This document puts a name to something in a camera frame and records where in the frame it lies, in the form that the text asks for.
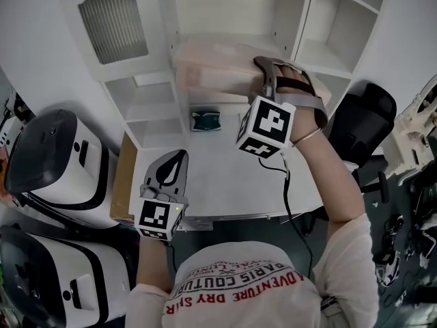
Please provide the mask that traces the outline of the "white desk with shelves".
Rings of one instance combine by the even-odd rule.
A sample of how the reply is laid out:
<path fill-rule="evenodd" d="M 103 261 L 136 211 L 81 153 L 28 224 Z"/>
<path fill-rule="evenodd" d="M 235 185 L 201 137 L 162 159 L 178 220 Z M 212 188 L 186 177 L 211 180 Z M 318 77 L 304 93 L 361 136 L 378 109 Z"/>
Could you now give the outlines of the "white desk with shelves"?
<path fill-rule="evenodd" d="M 60 0 L 93 78 L 139 149 L 181 145 L 195 105 L 177 88 L 173 57 L 189 40 L 246 44 L 296 62 L 333 114 L 366 54 L 384 0 Z"/>

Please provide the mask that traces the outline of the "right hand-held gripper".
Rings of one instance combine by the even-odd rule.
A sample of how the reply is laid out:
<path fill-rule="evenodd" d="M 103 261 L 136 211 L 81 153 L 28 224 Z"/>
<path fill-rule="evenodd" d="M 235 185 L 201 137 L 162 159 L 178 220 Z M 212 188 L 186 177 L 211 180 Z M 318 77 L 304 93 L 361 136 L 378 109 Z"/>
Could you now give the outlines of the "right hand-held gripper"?
<path fill-rule="evenodd" d="M 323 129 L 328 116 L 322 98 L 317 94 L 309 73 L 294 62 L 257 56 L 253 63 L 264 75 L 264 85 L 277 87 L 275 66 L 288 66 L 297 70 L 309 82 L 313 95 L 279 93 L 283 104 L 263 96 L 256 96 L 242 117 L 236 146 L 239 150 L 267 159 L 288 147 L 296 107 L 313 109 L 315 123 Z"/>

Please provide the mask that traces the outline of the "person's white printed shirt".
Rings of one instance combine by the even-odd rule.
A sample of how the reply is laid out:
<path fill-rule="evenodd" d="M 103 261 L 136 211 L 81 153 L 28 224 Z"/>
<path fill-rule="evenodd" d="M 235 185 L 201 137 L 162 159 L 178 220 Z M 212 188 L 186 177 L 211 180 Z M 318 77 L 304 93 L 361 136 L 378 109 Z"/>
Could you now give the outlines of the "person's white printed shirt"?
<path fill-rule="evenodd" d="M 206 247 L 183 262 L 170 293 L 139 284 L 125 328 L 373 328 L 378 285 L 370 222 L 328 240 L 314 279 L 280 248 L 247 241 Z"/>

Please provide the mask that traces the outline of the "black office chair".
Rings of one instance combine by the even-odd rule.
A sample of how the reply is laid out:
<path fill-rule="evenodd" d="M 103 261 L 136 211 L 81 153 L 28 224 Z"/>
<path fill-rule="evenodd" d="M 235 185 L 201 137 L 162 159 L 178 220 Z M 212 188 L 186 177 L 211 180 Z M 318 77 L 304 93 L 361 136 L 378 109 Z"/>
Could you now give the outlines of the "black office chair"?
<path fill-rule="evenodd" d="M 385 169 L 387 159 L 374 152 L 394 128 L 397 104 L 375 83 L 367 83 L 359 95 L 347 93 L 329 124 L 328 141 L 345 163 L 358 167 L 352 179 L 361 194 L 379 191 L 388 201 Z"/>

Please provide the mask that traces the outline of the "long pink cardboard box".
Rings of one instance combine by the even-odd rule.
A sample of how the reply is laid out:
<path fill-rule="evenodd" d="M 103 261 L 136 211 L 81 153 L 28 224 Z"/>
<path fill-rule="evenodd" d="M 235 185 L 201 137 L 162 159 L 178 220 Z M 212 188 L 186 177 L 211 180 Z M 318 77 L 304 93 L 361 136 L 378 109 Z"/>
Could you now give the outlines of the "long pink cardboard box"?
<path fill-rule="evenodd" d="M 248 97 L 264 83 L 262 71 L 253 63 L 256 56 L 278 57 L 246 44 L 189 40 L 173 57 L 177 88 L 188 94 L 192 106 L 247 105 Z"/>

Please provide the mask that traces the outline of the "white vanity table with mirror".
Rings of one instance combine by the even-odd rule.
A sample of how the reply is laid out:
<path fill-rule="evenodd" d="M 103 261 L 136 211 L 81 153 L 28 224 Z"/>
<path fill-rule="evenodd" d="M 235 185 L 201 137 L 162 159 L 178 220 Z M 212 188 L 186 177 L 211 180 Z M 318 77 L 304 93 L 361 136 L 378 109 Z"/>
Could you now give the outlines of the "white vanity table with mirror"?
<path fill-rule="evenodd" d="M 427 136 L 437 128 L 437 74 L 418 93 L 412 103 L 399 114 L 391 133 L 382 142 L 388 163 L 385 175 L 398 177 L 397 184 L 421 172 L 434 160 Z"/>

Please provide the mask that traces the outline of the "person's right hand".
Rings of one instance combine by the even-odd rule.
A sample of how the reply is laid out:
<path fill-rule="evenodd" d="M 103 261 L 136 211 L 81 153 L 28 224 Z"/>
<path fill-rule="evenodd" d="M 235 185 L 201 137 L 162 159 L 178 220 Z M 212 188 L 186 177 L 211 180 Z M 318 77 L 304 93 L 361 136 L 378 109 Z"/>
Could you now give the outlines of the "person's right hand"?
<path fill-rule="evenodd" d="M 275 66 L 277 91 L 284 94 L 313 95 L 308 80 L 288 66 Z"/>

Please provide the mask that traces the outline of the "white table top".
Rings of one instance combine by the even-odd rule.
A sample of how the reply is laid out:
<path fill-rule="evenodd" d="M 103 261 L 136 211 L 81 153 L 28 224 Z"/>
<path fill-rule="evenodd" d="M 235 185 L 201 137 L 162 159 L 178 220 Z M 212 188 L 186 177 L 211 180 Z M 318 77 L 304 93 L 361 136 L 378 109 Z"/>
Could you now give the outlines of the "white table top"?
<path fill-rule="evenodd" d="M 190 133 L 178 146 L 188 152 L 182 223 L 299 215 L 322 201 L 296 148 L 269 159 L 236 146 L 242 113 L 220 116 L 221 130 Z"/>

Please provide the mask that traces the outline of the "white and black machine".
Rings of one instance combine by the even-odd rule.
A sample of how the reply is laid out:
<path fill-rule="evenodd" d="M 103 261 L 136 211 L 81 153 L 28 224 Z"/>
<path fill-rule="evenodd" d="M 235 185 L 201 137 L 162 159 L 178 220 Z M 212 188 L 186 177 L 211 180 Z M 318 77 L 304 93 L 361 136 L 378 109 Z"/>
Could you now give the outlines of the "white and black machine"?
<path fill-rule="evenodd" d="M 67 225 L 104 230 L 117 156 L 71 111 L 32 119 L 18 135 L 4 187 L 31 208 Z"/>
<path fill-rule="evenodd" d="M 41 328 L 88 328 L 126 313 L 128 269 L 108 245 L 3 225 L 0 262 L 8 299 Z"/>

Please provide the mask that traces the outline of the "person's left forearm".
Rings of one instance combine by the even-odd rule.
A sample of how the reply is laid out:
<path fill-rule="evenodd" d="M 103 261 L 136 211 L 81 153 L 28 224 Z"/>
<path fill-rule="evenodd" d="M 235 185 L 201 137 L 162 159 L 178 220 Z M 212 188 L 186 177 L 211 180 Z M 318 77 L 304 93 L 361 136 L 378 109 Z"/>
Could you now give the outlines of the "person's left forearm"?
<path fill-rule="evenodd" d="M 166 293 L 171 292 L 167 247 L 162 241 L 146 237 L 140 238 L 137 284 L 154 286 Z"/>

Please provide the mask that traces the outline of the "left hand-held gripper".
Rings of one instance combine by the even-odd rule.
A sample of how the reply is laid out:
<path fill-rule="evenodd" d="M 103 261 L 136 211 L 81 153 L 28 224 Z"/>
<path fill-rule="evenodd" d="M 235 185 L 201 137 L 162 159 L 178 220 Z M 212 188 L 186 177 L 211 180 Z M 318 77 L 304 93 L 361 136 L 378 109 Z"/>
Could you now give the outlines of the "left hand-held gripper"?
<path fill-rule="evenodd" d="M 143 206 L 138 216 L 141 236 L 171 241 L 188 207 L 184 197 L 187 172 L 185 150 L 168 152 L 150 164 L 141 186 Z"/>

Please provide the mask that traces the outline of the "green packet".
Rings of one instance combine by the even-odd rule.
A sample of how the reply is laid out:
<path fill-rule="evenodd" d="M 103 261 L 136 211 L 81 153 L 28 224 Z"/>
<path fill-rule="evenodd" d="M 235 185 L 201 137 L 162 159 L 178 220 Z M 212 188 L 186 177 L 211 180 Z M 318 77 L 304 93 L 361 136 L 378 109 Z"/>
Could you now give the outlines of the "green packet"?
<path fill-rule="evenodd" d="M 191 130 L 193 132 L 209 132 L 221 130 L 220 113 L 218 111 L 192 112 Z"/>

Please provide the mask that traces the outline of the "white and black floor device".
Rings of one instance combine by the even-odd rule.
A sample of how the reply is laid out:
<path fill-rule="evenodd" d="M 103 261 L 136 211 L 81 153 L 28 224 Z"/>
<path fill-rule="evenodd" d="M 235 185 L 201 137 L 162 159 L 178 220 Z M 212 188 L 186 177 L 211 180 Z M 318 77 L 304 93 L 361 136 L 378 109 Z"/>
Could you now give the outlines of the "white and black floor device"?
<path fill-rule="evenodd" d="M 400 252 L 383 251 L 376 256 L 375 264 L 379 284 L 388 288 L 399 277 Z"/>

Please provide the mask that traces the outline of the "flat brown cardboard sheet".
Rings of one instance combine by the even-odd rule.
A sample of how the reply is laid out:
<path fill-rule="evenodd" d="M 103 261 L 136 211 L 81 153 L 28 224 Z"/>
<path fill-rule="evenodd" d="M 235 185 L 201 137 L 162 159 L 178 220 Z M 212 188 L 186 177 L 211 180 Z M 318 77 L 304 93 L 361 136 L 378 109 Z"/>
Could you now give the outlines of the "flat brown cardboard sheet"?
<path fill-rule="evenodd" d="M 137 152 L 136 146 L 125 133 L 115 171 L 110 217 L 131 228 L 134 227 L 135 218 L 129 213 L 129 206 Z"/>

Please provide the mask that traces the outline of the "person's right forearm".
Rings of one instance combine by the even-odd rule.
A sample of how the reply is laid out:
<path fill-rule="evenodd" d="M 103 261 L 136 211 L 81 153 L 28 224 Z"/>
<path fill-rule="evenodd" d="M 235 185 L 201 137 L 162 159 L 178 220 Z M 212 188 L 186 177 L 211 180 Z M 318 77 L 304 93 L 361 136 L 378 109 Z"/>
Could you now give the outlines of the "person's right forearm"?
<path fill-rule="evenodd" d="M 328 215 L 328 228 L 337 231 L 365 213 L 356 181 L 315 123 L 311 108 L 297 107 L 290 141 L 303 155 Z"/>

